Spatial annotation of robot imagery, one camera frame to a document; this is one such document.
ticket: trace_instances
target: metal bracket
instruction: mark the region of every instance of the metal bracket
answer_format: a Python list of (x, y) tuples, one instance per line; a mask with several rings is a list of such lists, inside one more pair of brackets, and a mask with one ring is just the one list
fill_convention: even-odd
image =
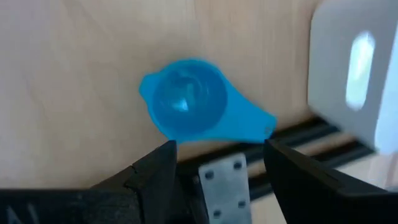
[(246, 158), (235, 154), (199, 167), (209, 224), (251, 224)]

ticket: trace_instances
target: blue plastic scoop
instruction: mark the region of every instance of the blue plastic scoop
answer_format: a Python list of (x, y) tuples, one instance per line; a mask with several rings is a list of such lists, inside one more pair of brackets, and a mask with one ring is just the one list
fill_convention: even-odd
[(276, 118), (250, 103), (212, 64), (180, 60), (146, 75), (139, 92), (167, 138), (264, 142)]

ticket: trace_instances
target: wooden surface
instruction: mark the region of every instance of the wooden surface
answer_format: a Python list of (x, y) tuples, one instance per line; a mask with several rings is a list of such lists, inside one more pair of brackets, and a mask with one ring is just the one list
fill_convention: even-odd
[(0, 187), (87, 187), (162, 144), (138, 86), (180, 58), (217, 64), (280, 128), (310, 117), (318, 1), (2, 0)]

